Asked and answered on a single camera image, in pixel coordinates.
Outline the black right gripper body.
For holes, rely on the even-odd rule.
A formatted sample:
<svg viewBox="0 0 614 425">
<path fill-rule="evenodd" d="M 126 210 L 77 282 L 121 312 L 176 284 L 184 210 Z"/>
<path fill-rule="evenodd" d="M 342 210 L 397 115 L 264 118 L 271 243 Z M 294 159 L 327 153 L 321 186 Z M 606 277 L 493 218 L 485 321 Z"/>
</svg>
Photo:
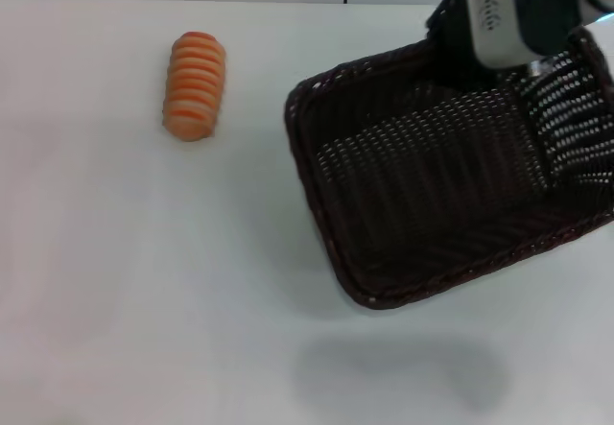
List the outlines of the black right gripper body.
<svg viewBox="0 0 614 425">
<path fill-rule="evenodd" d="M 515 7 L 522 40 L 541 57 L 562 51 L 581 25 L 579 0 L 515 0 Z"/>
</svg>

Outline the dark brown woven basket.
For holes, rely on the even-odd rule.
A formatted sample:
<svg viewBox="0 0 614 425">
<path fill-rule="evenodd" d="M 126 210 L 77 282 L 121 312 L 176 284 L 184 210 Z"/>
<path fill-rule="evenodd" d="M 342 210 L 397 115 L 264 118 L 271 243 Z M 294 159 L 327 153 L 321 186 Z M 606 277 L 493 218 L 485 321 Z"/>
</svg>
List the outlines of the dark brown woven basket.
<svg viewBox="0 0 614 425">
<path fill-rule="evenodd" d="M 552 68 L 457 55 L 462 0 L 417 43 L 299 83 L 285 105 L 298 177 L 347 294 L 394 309 L 614 222 L 614 78 L 575 29 Z"/>
</svg>

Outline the orange striped bread roll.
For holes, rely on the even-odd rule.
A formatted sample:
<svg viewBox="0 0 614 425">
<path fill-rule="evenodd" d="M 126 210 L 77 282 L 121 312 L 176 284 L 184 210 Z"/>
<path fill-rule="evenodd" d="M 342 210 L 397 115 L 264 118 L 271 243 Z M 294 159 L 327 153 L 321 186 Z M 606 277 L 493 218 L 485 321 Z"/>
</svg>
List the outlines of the orange striped bread roll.
<svg viewBox="0 0 614 425">
<path fill-rule="evenodd" d="M 224 93 L 226 52 L 212 35 L 188 32 L 172 47 L 165 97 L 164 128 L 184 142 L 214 133 Z"/>
</svg>

